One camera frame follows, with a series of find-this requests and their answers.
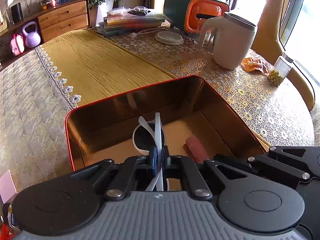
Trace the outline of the white sunglasses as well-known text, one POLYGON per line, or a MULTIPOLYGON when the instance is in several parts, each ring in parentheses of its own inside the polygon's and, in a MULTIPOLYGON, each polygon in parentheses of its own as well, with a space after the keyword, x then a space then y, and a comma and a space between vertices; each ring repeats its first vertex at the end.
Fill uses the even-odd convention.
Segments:
POLYGON ((146 121, 143 116, 140 116, 138 123, 132 135, 132 142, 135 149, 147 157, 147 163, 150 149, 153 146, 157 147, 158 173, 156 178, 152 178, 146 191, 168 191, 169 180, 162 172, 162 148, 166 145, 166 138, 160 113, 155 113, 155 118, 151 121, 146 121))

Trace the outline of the pink bar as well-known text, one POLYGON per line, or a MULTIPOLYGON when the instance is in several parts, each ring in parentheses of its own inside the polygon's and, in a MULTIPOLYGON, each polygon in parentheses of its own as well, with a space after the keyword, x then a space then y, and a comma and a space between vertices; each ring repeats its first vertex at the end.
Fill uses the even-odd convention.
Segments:
POLYGON ((196 136, 189 137, 185 141, 183 149, 185 150, 187 156, 193 159, 195 163, 203 163, 205 160, 210 158, 206 149, 196 136))

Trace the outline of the lace gold tablecloth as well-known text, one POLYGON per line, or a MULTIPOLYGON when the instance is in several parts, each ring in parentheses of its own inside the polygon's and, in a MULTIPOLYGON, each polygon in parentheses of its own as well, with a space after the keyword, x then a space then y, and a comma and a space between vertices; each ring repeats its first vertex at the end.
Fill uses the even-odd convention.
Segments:
POLYGON ((175 77, 204 78, 240 115, 240 118, 271 145, 318 146, 318 114, 309 111, 298 89, 288 79, 276 87, 260 71, 226 70, 218 66, 207 49, 195 41, 170 46, 159 43, 155 34, 127 34, 107 38, 121 48, 156 64, 175 77))

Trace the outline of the jar of yellow beans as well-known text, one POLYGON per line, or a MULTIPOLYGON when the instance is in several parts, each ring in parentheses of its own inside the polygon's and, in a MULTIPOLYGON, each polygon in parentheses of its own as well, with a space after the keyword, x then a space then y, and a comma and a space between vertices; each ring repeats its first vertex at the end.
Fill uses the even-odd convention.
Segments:
POLYGON ((286 52, 283 52, 268 74, 270 83, 274 86, 279 86, 292 69, 292 63, 293 59, 291 59, 286 52))

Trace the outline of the orange snack wrapper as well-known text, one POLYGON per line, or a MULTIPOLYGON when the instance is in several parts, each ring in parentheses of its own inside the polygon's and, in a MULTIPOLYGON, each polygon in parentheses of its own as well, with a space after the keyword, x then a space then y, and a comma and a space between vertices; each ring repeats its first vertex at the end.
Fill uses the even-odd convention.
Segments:
POLYGON ((262 59, 257 59, 253 57, 247 57, 243 59, 241 67, 245 72, 260 71, 264 74, 268 74, 272 70, 272 65, 267 61, 262 59))

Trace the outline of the yellow table runner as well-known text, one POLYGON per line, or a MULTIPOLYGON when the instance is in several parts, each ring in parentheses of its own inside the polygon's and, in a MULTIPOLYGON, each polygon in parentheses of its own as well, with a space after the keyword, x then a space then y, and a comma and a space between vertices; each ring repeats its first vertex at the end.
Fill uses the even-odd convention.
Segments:
POLYGON ((85 29, 44 43, 48 57, 81 96, 79 106, 173 79, 157 65, 85 29))

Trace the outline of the white round lid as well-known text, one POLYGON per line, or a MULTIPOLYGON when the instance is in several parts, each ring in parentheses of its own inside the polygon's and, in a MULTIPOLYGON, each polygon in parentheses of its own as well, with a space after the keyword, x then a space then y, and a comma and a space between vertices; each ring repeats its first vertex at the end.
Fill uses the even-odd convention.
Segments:
POLYGON ((160 31, 155 36, 155 39, 166 45, 182 45, 184 43, 184 39, 180 34, 174 33, 172 31, 160 31))

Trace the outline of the beige chair back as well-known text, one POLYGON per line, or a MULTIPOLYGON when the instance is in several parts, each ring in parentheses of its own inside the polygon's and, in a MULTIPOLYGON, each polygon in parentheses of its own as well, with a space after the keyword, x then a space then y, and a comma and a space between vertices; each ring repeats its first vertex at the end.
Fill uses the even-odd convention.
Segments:
POLYGON ((266 0, 251 49, 274 64, 285 51, 302 2, 303 0, 266 0))

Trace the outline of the white electric kettle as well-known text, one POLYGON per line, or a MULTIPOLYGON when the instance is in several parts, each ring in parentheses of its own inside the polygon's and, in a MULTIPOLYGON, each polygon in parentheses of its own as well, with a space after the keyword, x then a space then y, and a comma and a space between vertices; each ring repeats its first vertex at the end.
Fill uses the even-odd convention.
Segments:
POLYGON ((235 70, 251 48, 257 26, 231 12, 207 19, 201 29, 197 47, 201 48, 207 32, 214 37, 213 59, 221 67, 235 70))

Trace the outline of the stack of plastic folders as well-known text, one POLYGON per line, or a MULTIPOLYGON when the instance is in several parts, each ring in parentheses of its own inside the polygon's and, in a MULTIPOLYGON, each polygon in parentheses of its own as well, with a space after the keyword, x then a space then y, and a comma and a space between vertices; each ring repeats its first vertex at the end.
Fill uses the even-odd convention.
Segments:
POLYGON ((123 33, 158 28, 167 20, 167 16, 155 9, 143 6, 134 8, 118 7, 107 12, 103 22, 96 26, 96 33, 104 37, 123 33))

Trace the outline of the pink sticky note pad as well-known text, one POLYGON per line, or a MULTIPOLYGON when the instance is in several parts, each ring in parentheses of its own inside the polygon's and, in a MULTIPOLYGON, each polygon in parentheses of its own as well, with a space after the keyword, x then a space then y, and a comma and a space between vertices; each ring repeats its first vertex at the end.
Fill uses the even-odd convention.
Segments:
POLYGON ((3 204, 10 203, 17 195, 17 190, 11 176, 10 170, 7 170, 0 177, 0 194, 3 204))

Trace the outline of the purple kettlebell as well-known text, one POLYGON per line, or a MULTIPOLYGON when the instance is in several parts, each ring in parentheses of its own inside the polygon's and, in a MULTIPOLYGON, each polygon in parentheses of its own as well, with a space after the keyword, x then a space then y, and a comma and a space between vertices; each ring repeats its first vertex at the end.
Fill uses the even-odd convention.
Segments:
POLYGON ((23 26, 22 33, 25 36, 25 45, 28 48, 34 48, 41 43, 41 37, 37 32, 37 30, 38 30, 37 23, 35 21, 31 21, 23 26), (29 33, 26 32, 26 29, 31 25, 35 26, 35 30, 29 33))

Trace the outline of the wooden tv cabinet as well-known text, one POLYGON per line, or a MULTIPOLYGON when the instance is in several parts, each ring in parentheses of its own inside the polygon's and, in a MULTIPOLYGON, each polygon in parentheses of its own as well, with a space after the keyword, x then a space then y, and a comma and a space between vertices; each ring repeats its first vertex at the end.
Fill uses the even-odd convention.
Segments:
POLYGON ((29 22, 37 23, 40 44, 60 36, 66 32, 86 29, 91 26, 88 0, 68 0, 47 10, 41 10, 25 19, 9 26, 1 32, 1 70, 15 62, 32 49, 25 47, 22 54, 15 56, 10 51, 9 43, 14 33, 21 33, 29 22))

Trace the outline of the pink small bag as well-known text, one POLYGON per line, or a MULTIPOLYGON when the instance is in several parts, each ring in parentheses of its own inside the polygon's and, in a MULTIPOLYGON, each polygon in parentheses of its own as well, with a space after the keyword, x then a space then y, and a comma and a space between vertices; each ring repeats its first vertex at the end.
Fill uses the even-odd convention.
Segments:
POLYGON ((14 56, 24 52, 24 39, 22 34, 14 34, 10 41, 10 48, 14 56))

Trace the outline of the black cylinder speaker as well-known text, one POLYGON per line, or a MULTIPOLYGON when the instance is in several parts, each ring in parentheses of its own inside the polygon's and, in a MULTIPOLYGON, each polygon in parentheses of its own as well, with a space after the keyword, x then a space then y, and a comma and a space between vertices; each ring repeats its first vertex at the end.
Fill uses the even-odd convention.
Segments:
POLYGON ((18 2, 17 4, 13 5, 11 8, 11 14, 12 14, 12 21, 14 24, 20 22, 23 20, 23 12, 21 8, 21 3, 18 2))

